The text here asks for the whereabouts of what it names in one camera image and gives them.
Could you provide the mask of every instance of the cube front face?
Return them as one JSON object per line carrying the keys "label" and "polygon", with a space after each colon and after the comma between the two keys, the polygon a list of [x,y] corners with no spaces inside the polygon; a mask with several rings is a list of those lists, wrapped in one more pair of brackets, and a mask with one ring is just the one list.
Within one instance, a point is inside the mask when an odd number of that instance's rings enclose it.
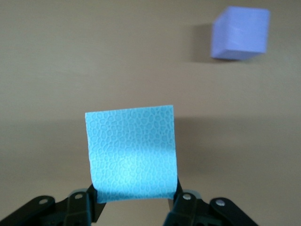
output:
{"label": "cube front face", "polygon": [[228,7],[213,25],[211,57],[245,60],[267,50],[269,11]]}

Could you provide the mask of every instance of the purple cube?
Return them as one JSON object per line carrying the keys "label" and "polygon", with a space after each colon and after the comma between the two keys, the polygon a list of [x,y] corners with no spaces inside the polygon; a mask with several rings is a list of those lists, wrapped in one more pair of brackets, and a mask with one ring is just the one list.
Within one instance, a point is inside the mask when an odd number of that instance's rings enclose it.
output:
{"label": "purple cube", "polygon": [[230,6],[212,28],[211,57],[246,60],[266,53],[269,11]]}

